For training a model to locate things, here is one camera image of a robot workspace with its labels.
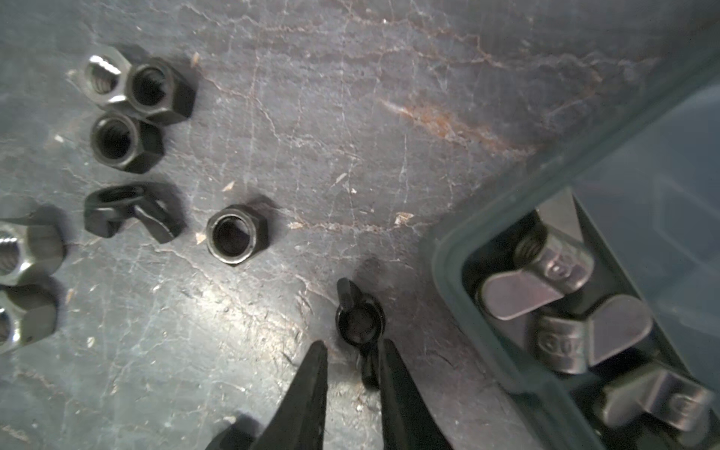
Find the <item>debris speck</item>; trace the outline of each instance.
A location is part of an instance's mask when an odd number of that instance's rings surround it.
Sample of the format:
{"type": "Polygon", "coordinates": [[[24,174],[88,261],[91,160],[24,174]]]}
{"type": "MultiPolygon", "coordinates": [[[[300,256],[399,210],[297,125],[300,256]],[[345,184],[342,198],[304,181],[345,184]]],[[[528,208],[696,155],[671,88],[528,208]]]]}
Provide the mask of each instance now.
{"type": "Polygon", "coordinates": [[[333,183],[333,186],[335,186],[337,183],[343,181],[346,176],[348,176],[347,172],[343,172],[342,174],[340,174],[340,176],[335,179],[335,183],[333,183]]]}
{"type": "Polygon", "coordinates": [[[14,437],[18,441],[23,441],[26,444],[30,443],[30,438],[27,437],[27,434],[23,430],[16,430],[15,428],[12,428],[10,425],[3,425],[0,430],[4,431],[5,433],[8,433],[10,436],[14,437]]]}
{"type": "Polygon", "coordinates": [[[409,212],[398,212],[395,215],[395,226],[400,227],[401,225],[404,225],[408,223],[408,220],[415,217],[414,214],[410,214],[409,212]]]}
{"type": "Polygon", "coordinates": [[[388,102],[387,100],[380,100],[380,103],[382,103],[382,106],[386,107],[388,111],[394,112],[395,114],[403,114],[405,116],[412,117],[410,115],[410,111],[408,111],[408,108],[401,107],[399,104],[395,104],[392,102],[388,102]]]}
{"type": "Polygon", "coordinates": [[[590,76],[593,77],[593,80],[594,80],[596,83],[602,83],[602,82],[603,82],[603,77],[600,76],[600,74],[597,73],[596,71],[592,71],[592,72],[590,73],[590,76]]]}

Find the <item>nut threads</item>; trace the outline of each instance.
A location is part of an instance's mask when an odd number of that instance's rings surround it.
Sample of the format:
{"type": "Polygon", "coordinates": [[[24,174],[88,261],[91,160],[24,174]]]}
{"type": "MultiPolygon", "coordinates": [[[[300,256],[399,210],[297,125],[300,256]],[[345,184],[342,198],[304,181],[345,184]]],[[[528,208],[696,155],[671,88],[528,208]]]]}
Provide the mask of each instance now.
{"type": "Polygon", "coordinates": [[[0,275],[7,275],[15,270],[19,261],[17,238],[10,233],[0,232],[0,275]]]}
{"type": "Polygon", "coordinates": [[[148,67],[135,74],[132,94],[140,104],[151,107],[165,97],[166,85],[167,80],[163,72],[157,68],[148,67]]]}
{"type": "Polygon", "coordinates": [[[241,255],[250,245],[248,224],[238,216],[221,219],[210,238],[217,250],[229,258],[241,255]]]}
{"type": "Polygon", "coordinates": [[[528,234],[515,249],[515,265],[521,267],[529,264],[540,254],[543,245],[544,239],[538,233],[528,234]]]}
{"type": "Polygon", "coordinates": [[[130,128],[120,120],[102,124],[95,139],[100,153],[108,159],[121,159],[132,147],[130,128]]]}
{"type": "Polygon", "coordinates": [[[89,78],[92,89],[98,94],[109,94],[115,87],[120,75],[115,63],[103,56],[90,58],[89,78]]]}

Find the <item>plastic container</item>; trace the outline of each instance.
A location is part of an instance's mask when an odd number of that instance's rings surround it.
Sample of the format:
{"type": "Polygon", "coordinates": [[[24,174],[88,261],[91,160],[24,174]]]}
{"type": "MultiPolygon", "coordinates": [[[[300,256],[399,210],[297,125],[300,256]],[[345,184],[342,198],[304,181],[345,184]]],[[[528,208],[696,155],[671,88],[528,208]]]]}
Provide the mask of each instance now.
{"type": "MultiPolygon", "coordinates": [[[[502,247],[498,236],[522,227],[536,205],[572,185],[585,238],[608,282],[616,283],[612,289],[635,294],[653,309],[656,327],[647,345],[714,390],[717,413],[719,74],[720,27],[714,27],[663,63],[629,103],[483,187],[423,243],[440,295],[546,449],[607,448],[612,436],[601,440],[598,434],[612,432],[598,429],[588,405],[619,367],[637,359],[624,353],[574,377],[548,370],[478,309],[471,296],[475,262],[492,246],[502,247]]],[[[628,445],[622,448],[672,448],[656,431],[651,423],[623,430],[618,442],[628,445]]]]}

